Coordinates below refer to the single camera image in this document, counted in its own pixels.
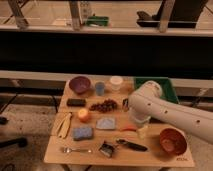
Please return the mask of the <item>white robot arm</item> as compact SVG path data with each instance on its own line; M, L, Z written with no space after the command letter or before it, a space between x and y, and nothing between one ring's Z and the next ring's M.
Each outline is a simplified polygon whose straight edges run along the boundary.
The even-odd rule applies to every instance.
M182 106L160 98L161 86L146 81L129 96L130 109L149 115L213 144L213 112Z

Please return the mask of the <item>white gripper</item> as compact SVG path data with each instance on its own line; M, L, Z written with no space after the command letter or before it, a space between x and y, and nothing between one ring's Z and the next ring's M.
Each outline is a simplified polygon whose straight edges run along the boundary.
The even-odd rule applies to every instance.
M138 137L140 139L144 139L146 137L147 131L148 131L147 124L150 122L151 117L145 116L145 117L142 117L141 119L139 119L136 116L134 116L133 114L131 114L130 119L139 128L137 130Z

